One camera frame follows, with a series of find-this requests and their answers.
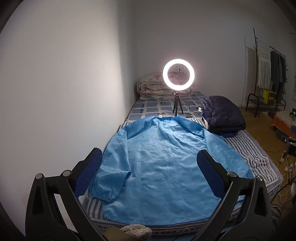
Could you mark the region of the white striped hanging cloth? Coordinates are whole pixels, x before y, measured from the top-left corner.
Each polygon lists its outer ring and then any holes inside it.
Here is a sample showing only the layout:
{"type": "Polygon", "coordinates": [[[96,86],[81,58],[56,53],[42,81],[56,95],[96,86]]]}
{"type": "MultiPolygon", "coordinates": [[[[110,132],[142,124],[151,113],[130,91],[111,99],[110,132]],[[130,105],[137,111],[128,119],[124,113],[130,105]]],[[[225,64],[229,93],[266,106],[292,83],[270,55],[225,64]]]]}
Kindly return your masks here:
{"type": "Polygon", "coordinates": [[[269,45],[257,39],[258,80],[257,86],[269,89],[271,82],[271,59],[269,45]]]}

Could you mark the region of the yellow box on rack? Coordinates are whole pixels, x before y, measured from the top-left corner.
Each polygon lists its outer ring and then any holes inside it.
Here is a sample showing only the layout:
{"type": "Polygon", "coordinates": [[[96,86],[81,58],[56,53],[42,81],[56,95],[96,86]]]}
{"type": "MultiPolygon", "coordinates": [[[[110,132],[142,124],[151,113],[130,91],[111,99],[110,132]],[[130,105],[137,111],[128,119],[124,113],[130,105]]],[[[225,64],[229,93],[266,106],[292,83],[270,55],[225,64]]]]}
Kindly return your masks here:
{"type": "Polygon", "coordinates": [[[274,104],[275,92],[264,89],[262,92],[264,104],[274,104]]]}

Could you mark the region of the black mini tripod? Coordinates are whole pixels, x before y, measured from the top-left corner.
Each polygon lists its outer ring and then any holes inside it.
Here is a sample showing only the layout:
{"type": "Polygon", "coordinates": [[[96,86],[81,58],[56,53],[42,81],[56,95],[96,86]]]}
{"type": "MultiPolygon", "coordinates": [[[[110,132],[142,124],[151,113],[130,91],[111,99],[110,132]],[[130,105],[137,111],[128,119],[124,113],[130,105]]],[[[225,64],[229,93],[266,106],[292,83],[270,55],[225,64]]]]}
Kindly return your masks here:
{"type": "Polygon", "coordinates": [[[180,108],[181,113],[184,114],[179,93],[177,91],[175,91],[174,92],[174,106],[173,106],[173,113],[175,116],[178,115],[178,108],[180,108]]]}

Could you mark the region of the black clothes rack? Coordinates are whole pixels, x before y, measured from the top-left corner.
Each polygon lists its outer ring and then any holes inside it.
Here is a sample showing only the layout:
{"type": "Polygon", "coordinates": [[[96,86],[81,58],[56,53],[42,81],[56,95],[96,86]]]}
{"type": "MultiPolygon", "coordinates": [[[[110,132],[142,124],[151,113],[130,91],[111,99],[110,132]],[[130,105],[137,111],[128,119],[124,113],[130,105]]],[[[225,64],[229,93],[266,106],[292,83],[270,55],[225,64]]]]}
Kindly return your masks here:
{"type": "Polygon", "coordinates": [[[253,30],[256,54],[255,84],[248,94],[245,110],[256,118],[263,111],[279,111],[287,108],[285,86],[287,84],[287,58],[276,48],[259,39],[253,30]]]}

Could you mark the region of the floral folded quilt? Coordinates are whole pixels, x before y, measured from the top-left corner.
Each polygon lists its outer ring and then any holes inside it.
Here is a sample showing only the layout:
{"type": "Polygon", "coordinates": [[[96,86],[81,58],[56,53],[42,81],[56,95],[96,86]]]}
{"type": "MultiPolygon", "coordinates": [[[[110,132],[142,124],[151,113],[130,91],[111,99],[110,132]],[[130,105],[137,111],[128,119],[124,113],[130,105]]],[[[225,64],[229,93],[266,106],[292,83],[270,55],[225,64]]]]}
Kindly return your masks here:
{"type": "MultiPolygon", "coordinates": [[[[170,77],[176,80],[177,72],[169,72],[170,77]]],[[[187,82],[189,79],[181,72],[180,80],[187,82]]],[[[170,89],[163,80],[161,72],[145,75],[137,84],[137,92],[141,99],[171,99],[174,98],[174,90],[170,89]]]]}

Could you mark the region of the grey knitted cloth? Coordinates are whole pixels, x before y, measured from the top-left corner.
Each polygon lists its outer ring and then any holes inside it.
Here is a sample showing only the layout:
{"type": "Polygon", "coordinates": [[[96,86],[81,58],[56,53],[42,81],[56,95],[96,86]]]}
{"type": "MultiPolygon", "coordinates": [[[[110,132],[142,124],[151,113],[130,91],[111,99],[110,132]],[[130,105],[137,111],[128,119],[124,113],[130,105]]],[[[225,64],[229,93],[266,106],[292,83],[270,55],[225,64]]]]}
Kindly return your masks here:
{"type": "Polygon", "coordinates": [[[152,230],[149,227],[139,224],[124,226],[121,231],[141,240],[148,240],[152,236],[152,230]]]}

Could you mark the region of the dark hanging clothes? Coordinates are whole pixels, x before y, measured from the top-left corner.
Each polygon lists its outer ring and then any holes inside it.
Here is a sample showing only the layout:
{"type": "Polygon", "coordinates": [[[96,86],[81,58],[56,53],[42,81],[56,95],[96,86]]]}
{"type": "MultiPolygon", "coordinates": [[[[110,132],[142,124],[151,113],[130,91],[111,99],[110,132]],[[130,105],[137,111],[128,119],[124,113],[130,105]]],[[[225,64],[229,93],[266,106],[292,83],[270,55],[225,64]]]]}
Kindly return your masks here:
{"type": "Polygon", "coordinates": [[[271,91],[275,92],[275,101],[277,104],[281,102],[283,89],[286,78],[285,58],[276,51],[271,51],[271,91]]]}

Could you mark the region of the navy puffer jacket pile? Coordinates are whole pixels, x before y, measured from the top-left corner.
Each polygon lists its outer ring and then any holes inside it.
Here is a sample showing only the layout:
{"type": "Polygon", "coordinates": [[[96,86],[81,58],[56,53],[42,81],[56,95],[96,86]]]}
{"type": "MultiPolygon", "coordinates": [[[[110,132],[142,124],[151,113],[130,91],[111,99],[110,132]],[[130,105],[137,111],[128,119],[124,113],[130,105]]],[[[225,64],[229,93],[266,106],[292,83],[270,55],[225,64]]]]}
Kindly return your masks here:
{"type": "Polygon", "coordinates": [[[246,122],[239,108],[224,96],[208,96],[201,99],[202,116],[209,132],[234,137],[246,129],[246,122]]]}

